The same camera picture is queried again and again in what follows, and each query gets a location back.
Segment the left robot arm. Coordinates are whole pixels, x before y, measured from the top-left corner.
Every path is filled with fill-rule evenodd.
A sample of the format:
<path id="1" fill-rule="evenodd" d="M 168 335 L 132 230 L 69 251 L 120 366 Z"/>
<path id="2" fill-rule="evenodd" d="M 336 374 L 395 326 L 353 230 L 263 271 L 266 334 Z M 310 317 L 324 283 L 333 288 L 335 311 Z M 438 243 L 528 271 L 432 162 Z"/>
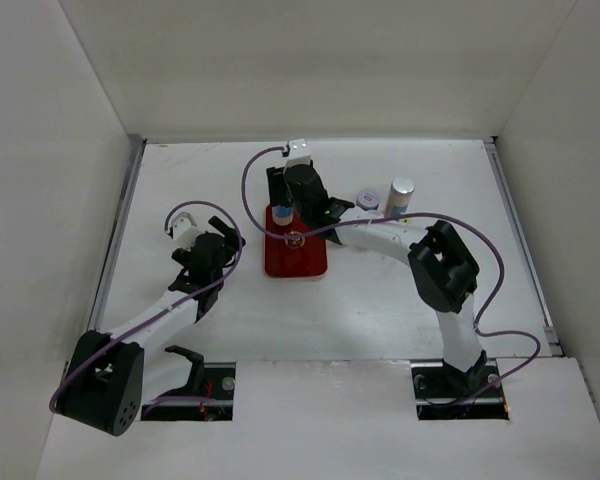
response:
<path id="1" fill-rule="evenodd" d="M 111 332 L 90 330 L 79 338 L 52 401 L 56 413 L 121 435 L 141 407 L 145 365 L 159 349 L 190 363 L 172 371 L 173 390 L 166 398 L 194 399 L 201 393 L 204 357 L 166 342 L 211 310 L 245 245 L 234 223 L 214 216 L 209 224 L 212 232 L 198 232 L 190 246 L 174 250 L 181 271 L 154 306 Z"/>

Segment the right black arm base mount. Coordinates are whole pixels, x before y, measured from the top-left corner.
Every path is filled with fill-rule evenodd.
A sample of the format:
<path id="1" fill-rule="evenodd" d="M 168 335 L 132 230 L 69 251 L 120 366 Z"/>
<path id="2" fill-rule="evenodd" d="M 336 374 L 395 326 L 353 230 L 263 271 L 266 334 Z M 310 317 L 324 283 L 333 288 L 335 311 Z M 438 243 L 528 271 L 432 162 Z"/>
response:
<path id="1" fill-rule="evenodd" d="M 490 365 L 485 351 L 482 351 L 476 362 L 467 370 L 451 366 L 443 362 L 443 379 L 450 394 L 457 398 L 464 398 L 475 393 L 480 387 L 487 384 L 488 377 L 496 373 L 496 367 Z"/>

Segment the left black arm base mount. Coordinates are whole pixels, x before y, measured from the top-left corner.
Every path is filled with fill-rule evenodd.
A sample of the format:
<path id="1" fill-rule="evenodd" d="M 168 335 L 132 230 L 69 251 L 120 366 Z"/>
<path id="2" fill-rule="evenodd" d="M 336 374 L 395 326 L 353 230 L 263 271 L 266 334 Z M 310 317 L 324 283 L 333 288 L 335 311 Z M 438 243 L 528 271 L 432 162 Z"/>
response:
<path id="1" fill-rule="evenodd" d="M 186 382 L 182 386 L 166 391 L 164 395 L 167 397 L 195 397 L 199 393 L 205 375 L 204 356 L 177 345 L 166 347 L 164 351 L 181 356 L 190 363 Z"/>

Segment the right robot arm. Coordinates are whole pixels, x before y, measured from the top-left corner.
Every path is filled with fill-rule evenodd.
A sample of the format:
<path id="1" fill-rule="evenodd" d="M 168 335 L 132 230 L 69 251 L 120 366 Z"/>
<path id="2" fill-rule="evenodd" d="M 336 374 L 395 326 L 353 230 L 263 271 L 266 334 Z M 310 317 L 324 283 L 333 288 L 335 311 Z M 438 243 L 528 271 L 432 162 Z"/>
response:
<path id="1" fill-rule="evenodd" d="M 328 195 L 312 162 L 266 170 L 273 212 L 291 213 L 323 240 L 367 249 L 410 268 L 420 299 L 432 308 L 443 341 L 443 380 L 453 394 L 475 391 L 486 365 L 474 327 L 479 266 L 454 227 L 421 228 Z"/>

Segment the red rectangular tray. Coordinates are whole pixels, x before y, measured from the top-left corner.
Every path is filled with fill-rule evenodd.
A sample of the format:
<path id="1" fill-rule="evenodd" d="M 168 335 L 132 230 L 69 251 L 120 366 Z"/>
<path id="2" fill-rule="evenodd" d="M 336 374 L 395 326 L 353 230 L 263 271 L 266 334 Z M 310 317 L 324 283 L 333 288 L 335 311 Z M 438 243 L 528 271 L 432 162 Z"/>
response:
<path id="1" fill-rule="evenodd" d="M 271 205 L 265 209 L 265 228 L 277 235 L 298 235 L 309 228 L 294 213 L 290 225 L 273 223 Z M 328 269 L 326 241 L 317 236 L 283 241 L 264 236 L 264 272 L 271 278 L 300 279 L 323 276 Z"/>

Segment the tall silver lid spice jar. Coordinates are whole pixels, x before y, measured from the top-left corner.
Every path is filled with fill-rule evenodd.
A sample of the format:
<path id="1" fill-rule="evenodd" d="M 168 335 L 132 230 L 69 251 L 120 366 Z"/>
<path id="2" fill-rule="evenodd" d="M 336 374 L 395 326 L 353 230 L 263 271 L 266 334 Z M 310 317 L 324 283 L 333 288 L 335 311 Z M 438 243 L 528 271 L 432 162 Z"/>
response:
<path id="1" fill-rule="evenodd" d="M 392 180 L 387 195 L 384 216 L 396 217 L 407 212 L 415 184 L 411 178 L 396 177 Z"/>

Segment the silver lid blue label jar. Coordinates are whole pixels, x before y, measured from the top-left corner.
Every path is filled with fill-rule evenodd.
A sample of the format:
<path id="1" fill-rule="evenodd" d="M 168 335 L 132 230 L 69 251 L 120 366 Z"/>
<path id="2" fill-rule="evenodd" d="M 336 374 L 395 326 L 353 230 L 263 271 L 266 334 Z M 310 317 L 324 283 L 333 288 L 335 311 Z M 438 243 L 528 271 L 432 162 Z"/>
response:
<path id="1" fill-rule="evenodd" d="M 271 207 L 271 217 L 275 225 L 284 227 L 290 225 L 294 218 L 292 206 L 274 205 Z"/>

